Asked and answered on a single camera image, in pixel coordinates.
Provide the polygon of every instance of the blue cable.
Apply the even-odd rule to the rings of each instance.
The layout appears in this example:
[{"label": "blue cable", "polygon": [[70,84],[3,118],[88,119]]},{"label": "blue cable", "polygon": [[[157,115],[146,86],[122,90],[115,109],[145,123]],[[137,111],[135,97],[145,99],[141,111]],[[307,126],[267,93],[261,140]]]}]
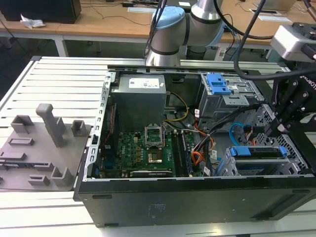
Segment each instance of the blue cable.
[{"label": "blue cable", "polygon": [[229,138],[231,139],[231,141],[233,142],[233,144],[235,146],[239,146],[239,143],[235,140],[234,136],[233,136],[233,127],[235,126],[240,126],[240,127],[244,127],[244,125],[240,122],[235,122],[232,124],[231,128],[229,129]]}]

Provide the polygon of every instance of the computer case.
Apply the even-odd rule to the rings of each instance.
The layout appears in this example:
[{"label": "computer case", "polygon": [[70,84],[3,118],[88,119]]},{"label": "computer case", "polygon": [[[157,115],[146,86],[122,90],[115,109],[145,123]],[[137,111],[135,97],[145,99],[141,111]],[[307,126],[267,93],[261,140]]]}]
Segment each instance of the computer case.
[{"label": "computer case", "polygon": [[1,0],[0,11],[7,21],[19,21],[22,14],[33,20],[73,24],[81,6],[80,0]]}]

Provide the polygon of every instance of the floor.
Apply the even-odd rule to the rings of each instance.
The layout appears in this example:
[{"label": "floor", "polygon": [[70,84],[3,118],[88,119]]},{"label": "floor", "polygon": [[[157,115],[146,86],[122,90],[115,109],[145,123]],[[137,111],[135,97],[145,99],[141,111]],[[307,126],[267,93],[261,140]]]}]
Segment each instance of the floor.
[{"label": "floor", "polygon": [[[34,55],[58,56],[55,42],[46,39],[18,39],[29,56],[22,50],[15,39],[10,39],[12,48],[6,49],[0,44],[0,99],[9,90],[13,82],[18,78],[25,68],[30,58]],[[102,52],[97,52],[97,45],[87,41],[66,41],[69,56],[71,57],[110,57],[110,58],[142,58],[145,44],[142,43],[121,43],[102,42]],[[213,60],[216,49],[208,49],[205,60]],[[235,49],[231,49],[229,54],[233,54]],[[266,62],[262,57],[264,50],[245,49],[241,56],[241,61]]]}]

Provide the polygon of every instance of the green circuit board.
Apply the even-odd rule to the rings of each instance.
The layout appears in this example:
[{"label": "green circuit board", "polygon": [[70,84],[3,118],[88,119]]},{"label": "green circuit board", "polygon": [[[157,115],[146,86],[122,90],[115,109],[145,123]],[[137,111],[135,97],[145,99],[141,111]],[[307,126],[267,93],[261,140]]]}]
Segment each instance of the green circuit board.
[{"label": "green circuit board", "polygon": [[[151,134],[148,140],[152,142],[159,141],[159,134],[157,136]],[[148,154],[151,153],[151,149],[147,150],[145,147],[145,133],[121,132],[118,139],[118,159],[115,168],[174,171],[170,134],[165,134],[164,147],[159,152],[162,154],[161,162],[150,163]]]},{"label": "green circuit board", "polygon": [[[113,162],[103,159],[101,174],[104,177],[128,177],[128,173],[136,170],[165,170],[172,171],[176,177],[171,132],[165,132],[163,136],[163,148],[146,148],[145,132],[121,132],[118,137],[117,155]],[[160,141],[159,133],[149,132],[147,141]],[[195,146],[192,133],[185,133],[183,144],[191,153]],[[199,172],[193,172],[194,176],[199,176]]]}]

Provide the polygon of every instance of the chip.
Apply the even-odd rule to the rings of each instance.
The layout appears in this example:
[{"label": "chip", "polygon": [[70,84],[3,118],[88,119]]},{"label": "chip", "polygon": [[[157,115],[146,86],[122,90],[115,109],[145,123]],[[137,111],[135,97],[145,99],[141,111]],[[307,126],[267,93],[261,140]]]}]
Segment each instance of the chip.
[{"label": "chip", "polygon": [[162,163],[162,150],[148,150],[147,159],[149,164]]}]

